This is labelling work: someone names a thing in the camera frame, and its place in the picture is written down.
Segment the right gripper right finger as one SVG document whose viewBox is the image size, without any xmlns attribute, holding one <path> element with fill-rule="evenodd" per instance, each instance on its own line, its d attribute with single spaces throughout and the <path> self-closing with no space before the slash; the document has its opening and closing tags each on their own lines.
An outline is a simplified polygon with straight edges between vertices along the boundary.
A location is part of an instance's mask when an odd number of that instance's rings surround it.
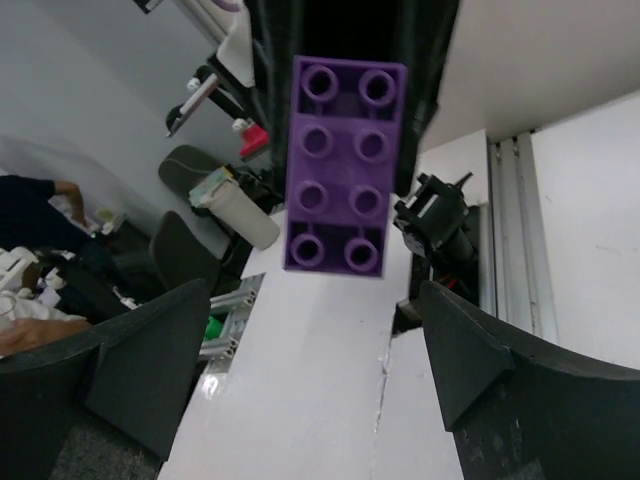
<svg viewBox="0 0 640 480">
<path fill-rule="evenodd" d="M 639 373 L 547 342 L 435 282 L 419 314 L 467 479 L 636 479 Z"/>
</svg>

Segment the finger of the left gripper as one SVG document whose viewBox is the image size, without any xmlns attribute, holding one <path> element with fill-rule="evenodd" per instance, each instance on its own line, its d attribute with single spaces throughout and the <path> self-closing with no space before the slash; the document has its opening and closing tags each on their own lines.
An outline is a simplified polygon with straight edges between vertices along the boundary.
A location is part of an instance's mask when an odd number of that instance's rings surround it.
<svg viewBox="0 0 640 480">
<path fill-rule="evenodd" d="M 459 4 L 458 0 L 401 3 L 396 59 L 407 67 L 407 81 L 395 179 L 398 195 L 411 190 L 419 142 L 438 109 Z"/>
<path fill-rule="evenodd" d="M 254 104 L 270 137 L 271 184 L 283 194 L 290 121 L 293 56 L 300 41 L 296 1 L 249 1 L 256 81 Z"/>
</svg>

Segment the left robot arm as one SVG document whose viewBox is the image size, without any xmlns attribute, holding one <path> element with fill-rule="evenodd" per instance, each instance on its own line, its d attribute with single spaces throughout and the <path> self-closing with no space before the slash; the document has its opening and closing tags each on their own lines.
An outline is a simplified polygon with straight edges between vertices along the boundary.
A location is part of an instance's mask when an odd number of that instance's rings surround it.
<svg viewBox="0 0 640 480">
<path fill-rule="evenodd" d="M 378 276 L 386 231 L 479 296 L 461 182 L 416 172 L 438 109 L 456 1 L 251 1 L 258 105 L 286 199 L 289 270 Z"/>
</svg>

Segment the purple curved lego brick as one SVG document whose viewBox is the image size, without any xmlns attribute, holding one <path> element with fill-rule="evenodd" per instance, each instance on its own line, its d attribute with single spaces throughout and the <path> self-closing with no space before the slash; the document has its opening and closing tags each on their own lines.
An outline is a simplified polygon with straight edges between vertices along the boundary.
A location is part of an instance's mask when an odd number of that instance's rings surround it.
<svg viewBox="0 0 640 480">
<path fill-rule="evenodd" d="M 285 269 L 381 276 L 406 80 L 400 63 L 295 57 Z"/>
</svg>

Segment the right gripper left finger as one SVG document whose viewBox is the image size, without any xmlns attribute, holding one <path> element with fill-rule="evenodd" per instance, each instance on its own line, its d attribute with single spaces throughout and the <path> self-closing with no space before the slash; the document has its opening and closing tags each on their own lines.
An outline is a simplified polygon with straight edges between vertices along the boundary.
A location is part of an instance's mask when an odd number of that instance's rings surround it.
<svg viewBox="0 0 640 480">
<path fill-rule="evenodd" d="M 187 282 L 1 361 L 4 479 L 154 479 L 189 401 L 209 289 Z"/>
</svg>

